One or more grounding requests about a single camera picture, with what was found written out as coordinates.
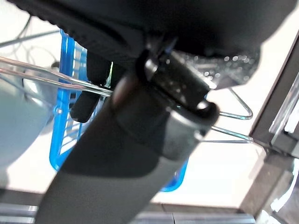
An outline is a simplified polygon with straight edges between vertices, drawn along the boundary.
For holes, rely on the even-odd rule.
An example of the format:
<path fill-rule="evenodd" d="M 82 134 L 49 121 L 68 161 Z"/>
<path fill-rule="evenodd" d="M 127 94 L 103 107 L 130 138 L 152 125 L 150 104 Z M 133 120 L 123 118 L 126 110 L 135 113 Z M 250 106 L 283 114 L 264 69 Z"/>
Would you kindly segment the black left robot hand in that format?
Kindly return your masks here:
<path fill-rule="evenodd" d="M 295 0 L 16 0 L 125 74 L 53 179 L 37 224 L 127 224 L 219 116 L 205 95 L 254 72 Z"/>

